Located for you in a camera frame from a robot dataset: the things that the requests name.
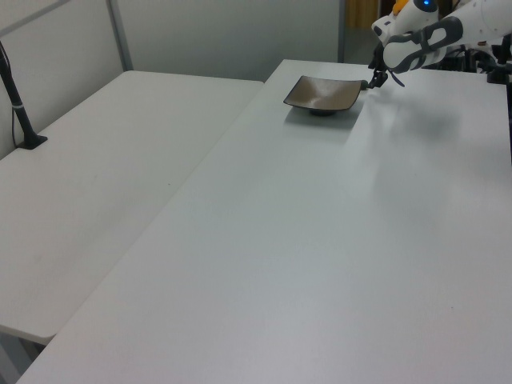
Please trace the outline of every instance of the brown bowl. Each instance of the brown bowl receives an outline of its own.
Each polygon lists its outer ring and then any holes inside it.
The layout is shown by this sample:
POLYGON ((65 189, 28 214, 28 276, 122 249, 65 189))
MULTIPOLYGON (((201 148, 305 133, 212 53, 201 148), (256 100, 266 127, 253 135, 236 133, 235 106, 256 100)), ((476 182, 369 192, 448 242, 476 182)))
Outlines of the brown bowl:
POLYGON ((361 92, 361 81, 329 80, 302 76, 284 103, 318 116, 349 110, 361 92))

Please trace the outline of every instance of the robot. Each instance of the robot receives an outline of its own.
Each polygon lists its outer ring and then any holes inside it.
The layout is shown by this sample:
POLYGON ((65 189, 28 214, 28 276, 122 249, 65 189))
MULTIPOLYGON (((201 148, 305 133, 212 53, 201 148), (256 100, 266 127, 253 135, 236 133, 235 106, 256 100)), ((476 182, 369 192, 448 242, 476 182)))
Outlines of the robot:
POLYGON ((369 88, 380 87, 390 72, 416 70, 440 62, 449 46, 481 42, 512 33, 512 0, 473 0, 438 20, 435 0, 398 0, 394 11, 377 20, 372 29, 380 44, 370 68, 369 88))

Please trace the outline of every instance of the table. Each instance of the table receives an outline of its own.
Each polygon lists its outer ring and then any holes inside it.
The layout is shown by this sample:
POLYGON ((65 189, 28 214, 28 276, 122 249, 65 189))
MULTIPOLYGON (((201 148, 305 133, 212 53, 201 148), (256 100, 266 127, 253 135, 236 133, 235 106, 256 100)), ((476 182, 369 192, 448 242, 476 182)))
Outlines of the table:
POLYGON ((420 70, 316 118, 301 75, 371 73, 281 64, 20 384, 512 382, 505 87, 420 70))
POLYGON ((0 162, 0 331, 47 344, 260 82, 126 72, 0 162))

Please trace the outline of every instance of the wall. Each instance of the wall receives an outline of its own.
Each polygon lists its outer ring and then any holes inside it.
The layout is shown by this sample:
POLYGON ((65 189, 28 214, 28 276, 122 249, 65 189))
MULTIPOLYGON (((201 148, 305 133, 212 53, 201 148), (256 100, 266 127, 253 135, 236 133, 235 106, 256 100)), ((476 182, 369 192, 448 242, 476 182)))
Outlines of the wall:
POLYGON ((133 68, 265 81, 284 58, 336 62, 340 0, 114 0, 133 68))
MULTIPOLYGON (((36 132, 122 72, 106 0, 66 2, 0 39, 36 132)), ((10 121, 0 85, 0 158, 13 150, 10 121)), ((16 131, 20 142, 19 126, 16 131)))
POLYGON ((0 31, 15 25, 21 20, 52 6, 59 0, 2 0, 0 31))

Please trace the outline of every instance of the wooden door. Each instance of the wooden door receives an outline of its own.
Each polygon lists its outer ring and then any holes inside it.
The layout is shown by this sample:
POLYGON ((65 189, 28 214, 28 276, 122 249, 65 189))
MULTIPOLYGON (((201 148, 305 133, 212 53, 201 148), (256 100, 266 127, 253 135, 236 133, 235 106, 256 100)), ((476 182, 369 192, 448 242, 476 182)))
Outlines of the wooden door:
POLYGON ((370 28, 378 18, 379 0, 347 0, 346 26, 348 28, 370 28))

